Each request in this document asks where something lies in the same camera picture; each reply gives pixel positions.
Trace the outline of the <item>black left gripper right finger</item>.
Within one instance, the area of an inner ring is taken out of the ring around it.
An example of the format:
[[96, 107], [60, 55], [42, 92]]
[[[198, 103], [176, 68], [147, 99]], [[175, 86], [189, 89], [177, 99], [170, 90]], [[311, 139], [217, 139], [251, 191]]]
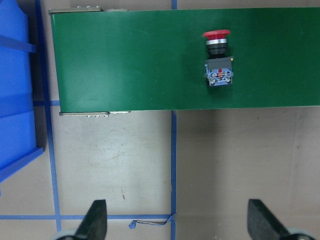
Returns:
[[249, 199], [247, 231], [252, 240], [284, 240], [291, 234], [260, 199]]

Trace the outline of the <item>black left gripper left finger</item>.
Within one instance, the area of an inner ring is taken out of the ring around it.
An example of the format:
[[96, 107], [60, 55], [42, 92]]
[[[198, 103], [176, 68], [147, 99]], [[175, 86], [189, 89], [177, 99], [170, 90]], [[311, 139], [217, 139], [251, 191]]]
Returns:
[[75, 240], [104, 240], [107, 229], [106, 200], [94, 200], [73, 237]]

